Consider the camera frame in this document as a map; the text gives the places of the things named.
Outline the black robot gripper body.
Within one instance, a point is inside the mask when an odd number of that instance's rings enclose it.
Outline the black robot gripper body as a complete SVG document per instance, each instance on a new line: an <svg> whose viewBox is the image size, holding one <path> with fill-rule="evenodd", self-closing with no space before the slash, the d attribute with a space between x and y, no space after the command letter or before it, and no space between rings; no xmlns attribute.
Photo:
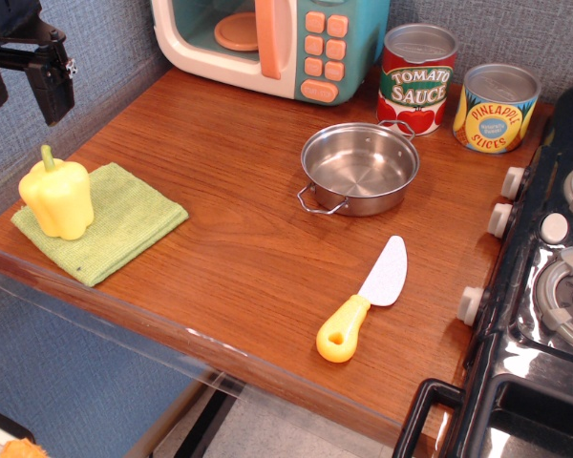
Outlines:
<svg viewBox="0 0 573 458"><path fill-rule="evenodd" d="M55 54L58 66L73 79L75 61L64 48L66 34L44 22L39 1L0 1L0 46L6 44L37 45L48 47Z"/></svg>

